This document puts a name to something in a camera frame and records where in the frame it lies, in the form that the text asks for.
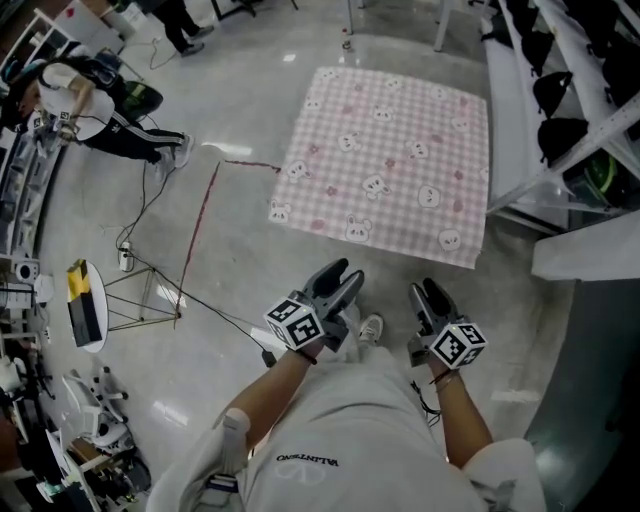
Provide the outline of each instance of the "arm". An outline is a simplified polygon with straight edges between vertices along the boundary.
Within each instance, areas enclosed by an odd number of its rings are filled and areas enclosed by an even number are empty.
[[[447,370],[436,357],[429,358],[434,376]],[[442,411],[442,425],[449,462],[462,468],[471,457],[493,443],[487,424],[471,400],[458,372],[453,379],[445,377],[437,384],[438,400]]]
[[[316,357],[322,350],[317,341],[305,347],[305,353]],[[311,366],[304,357],[287,351],[272,368],[235,397],[225,408],[240,409],[251,422],[247,432],[247,451],[253,449],[289,405]]]
[[[76,93],[76,102],[73,105],[73,110],[71,111],[72,123],[75,122],[74,120],[82,113],[82,111],[89,103],[91,94],[93,93],[93,90],[95,88],[96,86],[91,80],[87,80],[80,74],[76,75],[76,77],[71,80],[71,83],[69,84],[69,90]]]

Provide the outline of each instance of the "hand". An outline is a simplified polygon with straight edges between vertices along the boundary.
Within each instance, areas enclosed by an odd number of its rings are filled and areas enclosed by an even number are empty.
[[[60,138],[65,142],[73,142],[76,139],[76,126],[74,124],[63,124],[60,127]]]
[[[431,352],[429,352],[429,355],[427,356],[427,364],[429,365],[429,368],[431,368],[433,378],[442,375],[449,369],[449,367],[444,364],[438,356],[433,355]]]
[[[304,346],[302,348],[302,352],[316,359],[318,357],[318,354],[322,352],[323,348],[324,348],[324,343],[322,343],[322,340],[319,339]]]

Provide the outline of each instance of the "concrete floor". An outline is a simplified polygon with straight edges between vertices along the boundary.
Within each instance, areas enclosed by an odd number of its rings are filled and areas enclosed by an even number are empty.
[[[343,56],[341,1],[298,0],[298,4],[296,12],[289,2],[266,0],[256,19],[240,15],[225,20],[203,52],[184,60],[177,57],[156,71],[148,68],[151,46],[136,46],[163,36],[155,20],[149,22],[123,56],[164,94],[155,120],[194,134],[200,144],[221,147],[226,158],[280,165],[314,70],[336,65]],[[398,23],[395,9],[377,6],[379,15],[371,31],[366,30],[367,11],[357,13],[362,31],[353,37],[356,52],[351,64],[424,78],[488,98],[486,66],[474,46],[474,19],[456,13],[456,25],[471,29],[451,33],[445,40],[445,51],[451,41],[455,55],[436,54],[425,44],[435,39],[432,4],[407,2],[407,9],[416,9],[412,22],[417,23],[407,34],[421,32],[422,42],[384,35],[385,26],[387,35],[393,34]],[[188,6],[194,18],[210,19],[207,0],[190,1]],[[402,14],[401,21],[407,20],[411,21]],[[168,42],[161,41],[155,62],[172,52]],[[295,58],[285,62],[286,55]],[[172,279],[181,275],[218,155],[210,146],[198,146],[190,164],[171,177],[132,236],[134,250]],[[109,365],[130,395],[124,410],[157,479],[264,367],[259,349],[249,339],[190,299],[175,329],[159,324],[111,333],[97,356],[75,348],[65,270],[82,257],[98,267],[105,281],[122,275],[114,243],[121,227],[140,209],[141,175],[140,162],[84,147],[70,148],[58,173],[40,248],[43,271],[54,275],[57,287],[47,308],[51,344],[44,353],[56,377],[58,400],[46,407],[55,421],[68,407],[59,380],[62,373],[76,368],[89,376],[98,366]],[[327,262],[346,256],[366,273],[361,309],[385,315],[383,342],[407,364],[405,345],[417,327],[407,300],[408,285],[431,276],[490,340],[478,361],[463,372],[480,411],[497,438],[523,435],[551,376],[572,297],[571,286],[530,275],[533,238],[489,219],[477,268],[466,270],[271,224],[266,214],[274,184],[275,175],[268,169],[221,166],[185,289],[263,326],[262,313],[278,297]],[[155,190],[148,180],[148,195]],[[142,285],[142,280],[122,283],[119,295],[137,297]],[[158,296],[152,302],[167,307]],[[428,370],[413,373],[426,387]]]

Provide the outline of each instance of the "robotic arm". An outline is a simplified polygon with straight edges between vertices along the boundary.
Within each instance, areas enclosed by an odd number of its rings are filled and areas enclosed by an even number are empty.
[[[412,283],[409,301],[420,323],[407,345],[411,366],[425,364],[433,353],[456,369],[473,362],[486,346],[478,326],[459,313],[453,299],[433,279],[425,278],[422,287]]]
[[[322,337],[322,342],[337,352],[349,333],[339,315],[358,295],[364,284],[364,272],[356,270],[344,280],[346,258],[330,263],[313,274],[302,287],[280,299],[264,315],[273,334],[293,350]]]

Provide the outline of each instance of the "red tape line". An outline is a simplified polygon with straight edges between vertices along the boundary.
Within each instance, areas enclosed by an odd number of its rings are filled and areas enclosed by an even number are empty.
[[[202,223],[202,217],[204,216],[204,211],[207,208],[207,202],[209,201],[209,196],[211,195],[211,189],[213,188],[213,184],[216,181],[216,176],[218,176],[218,169],[220,168],[220,163],[216,165],[215,171],[211,175],[211,179],[209,180],[209,186],[207,187],[207,192],[204,195],[204,199],[202,200],[202,205],[200,206],[200,213],[198,214],[198,219],[196,220],[196,225],[193,228],[193,234],[191,235],[191,242],[189,243],[189,250],[187,251],[187,259],[184,262],[184,267],[182,269],[182,277],[180,278],[180,286],[178,287],[178,300],[176,301],[176,319],[173,321],[173,328],[176,327],[177,315],[180,312],[180,298],[182,297],[182,285],[184,284],[184,277],[187,275],[187,267],[189,266],[189,262],[191,262],[191,256],[193,255],[193,246],[196,242],[196,236],[198,235],[198,231],[200,230],[200,224]],[[273,169],[276,171],[276,174],[280,172],[280,167],[276,167],[271,164],[264,164],[261,162],[240,162],[237,160],[225,160],[225,163],[233,164],[233,165],[247,165],[249,167],[267,167],[269,169]]]

